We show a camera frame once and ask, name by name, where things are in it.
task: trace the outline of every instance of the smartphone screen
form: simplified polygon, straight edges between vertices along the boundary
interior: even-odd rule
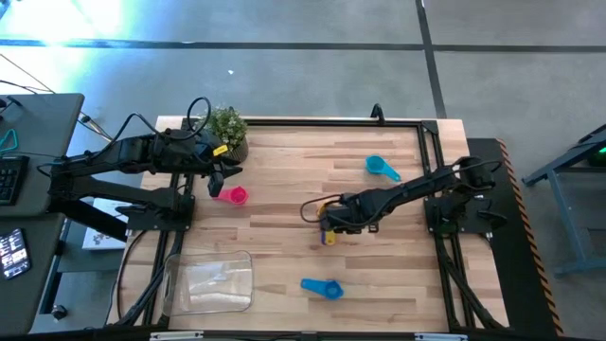
[[[26,241],[21,229],[17,228],[8,235],[0,237],[0,257],[4,278],[11,279],[29,270]]]

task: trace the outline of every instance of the concrete floor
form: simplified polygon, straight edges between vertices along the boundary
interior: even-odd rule
[[[0,39],[422,42],[414,0],[47,3],[13,2],[0,20]],[[434,44],[606,45],[606,2],[599,0],[424,3]],[[247,115],[366,117],[372,104],[380,102],[389,117],[436,117],[422,51],[0,47],[0,53],[55,91],[83,93],[84,111],[110,133],[132,111],[151,121],[158,115],[182,115],[200,95]],[[436,53],[446,114],[462,118],[470,137],[503,138],[522,177],[604,123],[605,56]],[[37,85],[2,60],[0,74]],[[16,91],[0,88],[0,93],[8,92]],[[127,130],[130,135],[145,132],[138,123]],[[78,127],[70,152],[99,149],[104,143]],[[123,174],[106,178],[131,185],[140,181]],[[553,278],[553,268],[571,260],[572,253],[549,185],[524,188],[524,196],[566,335],[603,338],[606,270]],[[77,310],[82,299],[65,293],[91,287],[109,295],[114,279],[82,275],[90,284],[74,285],[78,280],[67,280],[60,289],[61,304],[68,309]],[[95,302],[95,309],[56,325],[37,321],[36,331],[100,326],[107,303]]]

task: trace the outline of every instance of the black desk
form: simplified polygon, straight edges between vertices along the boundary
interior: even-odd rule
[[[4,135],[10,128],[17,131],[19,149],[16,152],[64,155],[76,126],[84,100],[83,95],[15,95],[13,97],[24,105],[25,110],[18,117],[9,117],[10,119],[0,122],[0,135]],[[48,157],[29,156],[28,174],[23,185],[26,192],[22,192],[17,201],[17,206],[25,206],[25,208],[30,203],[37,205],[40,203],[40,198],[47,197],[48,182],[41,181],[35,168],[42,162],[51,161]],[[24,334],[31,329],[45,287],[48,269],[61,235],[63,221],[64,216],[58,213],[34,217],[7,217],[0,210],[0,234],[21,228],[31,259],[31,268],[23,275],[11,280],[0,278],[2,295],[0,334]]]

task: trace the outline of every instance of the clear plastic container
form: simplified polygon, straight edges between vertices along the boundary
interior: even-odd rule
[[[173,255],[164,268],[167,316],[243,312],[253,301],[253,262],[245,251]]]

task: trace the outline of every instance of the green plant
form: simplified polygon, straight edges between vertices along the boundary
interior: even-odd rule
[[[194,128],[197,128],[203,121],[203,118],[196,121]],[[220,138],[230,151],[236,149],[244,140],[246,128],[246,122],[240,118],[240,113],[233,107],[215,108],[205,126],[205,129]]]

